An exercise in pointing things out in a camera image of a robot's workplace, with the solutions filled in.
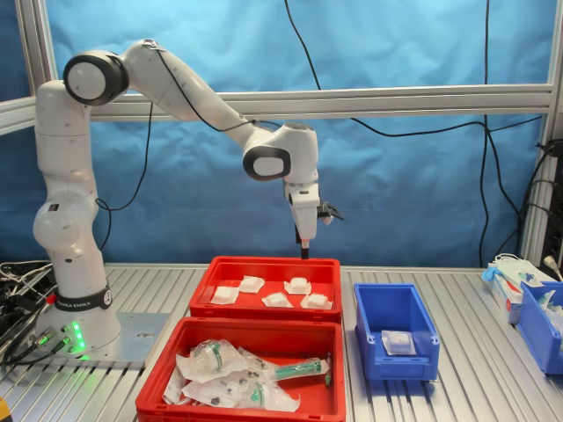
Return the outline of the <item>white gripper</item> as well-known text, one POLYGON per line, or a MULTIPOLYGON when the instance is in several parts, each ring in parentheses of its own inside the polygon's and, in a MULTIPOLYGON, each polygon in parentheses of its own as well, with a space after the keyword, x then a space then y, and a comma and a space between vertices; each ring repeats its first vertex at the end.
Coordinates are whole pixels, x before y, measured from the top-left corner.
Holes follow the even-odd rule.
POLYGON ((318 183, 292 184, 285 182, 283 187, 301 238, 301 259, 308 259, 310 256, 309 241, 314 239, 317 234, 318 206, 320 205, 318 183))

